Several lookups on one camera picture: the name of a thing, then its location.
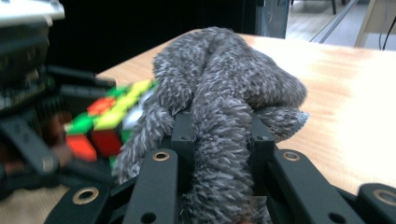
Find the multicoloured puzzle cube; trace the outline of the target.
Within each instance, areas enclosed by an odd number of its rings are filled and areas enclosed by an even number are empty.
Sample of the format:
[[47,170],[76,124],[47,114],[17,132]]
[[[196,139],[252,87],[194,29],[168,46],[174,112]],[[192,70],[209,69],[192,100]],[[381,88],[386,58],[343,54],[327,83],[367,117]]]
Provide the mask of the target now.
[[77,159],[110,165],[128,140],[157,81],[148,79],[110,89],[76,116],[66,128],[66,144]]

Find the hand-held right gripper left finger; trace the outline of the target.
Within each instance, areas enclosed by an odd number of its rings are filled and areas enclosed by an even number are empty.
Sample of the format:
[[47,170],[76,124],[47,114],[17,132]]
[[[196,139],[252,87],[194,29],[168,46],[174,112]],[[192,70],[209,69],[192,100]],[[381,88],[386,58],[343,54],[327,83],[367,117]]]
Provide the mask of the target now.
[[188,112],[177,113],[175,116],[171,149],[178,156],[178,192],[184,194],[191,189],[195,155],[192,119]]

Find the grey chair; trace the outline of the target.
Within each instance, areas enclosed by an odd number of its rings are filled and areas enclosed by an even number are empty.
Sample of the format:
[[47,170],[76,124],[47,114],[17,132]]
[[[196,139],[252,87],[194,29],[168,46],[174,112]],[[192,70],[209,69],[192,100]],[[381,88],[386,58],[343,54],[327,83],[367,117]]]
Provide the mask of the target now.
[[[292,6],[294,4],[295,0],[290,0],[290,5]],[[316,1],[316,0],[297,0],[297,1]],[[337,14],[337,6],[336,6],[336,1],[337,0],[329,0],[332,3],[332,14],[336,15]],[[341,4],[345,6],[347,4],[347,1],[349,0],[340,0]]]

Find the grey fuzzy cloth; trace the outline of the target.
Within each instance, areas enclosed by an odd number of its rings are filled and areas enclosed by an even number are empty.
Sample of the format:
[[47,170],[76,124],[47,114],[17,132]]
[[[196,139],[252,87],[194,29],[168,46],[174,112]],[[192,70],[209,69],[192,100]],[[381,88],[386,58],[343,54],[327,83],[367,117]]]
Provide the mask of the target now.
[[251,116],[277,142],[291,138],[309,116],[305,85],[272,58],[226,28],[185,34],[153,60],[155,92],[122,146],[112,171],[120,184],[139,174],[148,152],[191,113],[196,143],[192,188],[179,198],[180,224],[270,224],[266,199],[252,191],[248,169]]

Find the white metal rail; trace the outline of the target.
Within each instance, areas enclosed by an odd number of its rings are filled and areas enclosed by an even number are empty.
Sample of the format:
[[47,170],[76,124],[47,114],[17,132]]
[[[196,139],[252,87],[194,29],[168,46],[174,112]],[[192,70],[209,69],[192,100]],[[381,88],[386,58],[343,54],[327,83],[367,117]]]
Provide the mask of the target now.
[[315,34],[310,39],[310,42],[323,44],[358,2],[359,0],[348,0],[346,7],[332,21]]

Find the light wooden furniture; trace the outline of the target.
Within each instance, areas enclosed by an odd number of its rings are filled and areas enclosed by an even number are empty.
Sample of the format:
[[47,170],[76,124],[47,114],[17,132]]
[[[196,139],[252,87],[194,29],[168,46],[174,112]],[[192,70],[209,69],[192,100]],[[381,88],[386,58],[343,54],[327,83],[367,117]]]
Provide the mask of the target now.
[[396,51],[396,0],[369,1],[355,46]]

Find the black cabinet with glass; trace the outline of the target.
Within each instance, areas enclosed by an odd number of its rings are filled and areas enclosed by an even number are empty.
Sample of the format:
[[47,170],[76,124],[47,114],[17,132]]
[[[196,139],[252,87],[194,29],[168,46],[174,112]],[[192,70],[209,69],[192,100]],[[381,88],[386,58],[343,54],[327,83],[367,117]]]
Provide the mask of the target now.
[[255,34],[285,38],[290,0],[255,0]]

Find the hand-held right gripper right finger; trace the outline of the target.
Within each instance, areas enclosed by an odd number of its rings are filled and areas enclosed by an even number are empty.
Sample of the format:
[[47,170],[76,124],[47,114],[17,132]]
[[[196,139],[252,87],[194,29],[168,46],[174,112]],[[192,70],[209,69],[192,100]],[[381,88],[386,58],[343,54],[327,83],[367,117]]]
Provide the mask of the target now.
[[264,196],[267,193],[265,185],[266,163],[272,159],[274,147],[275,139],[270,134],[269,128],[262,123],[256,114],[253,114],[248,148],[250,151],[249,168],[254,182],[252,188],[255,196]]

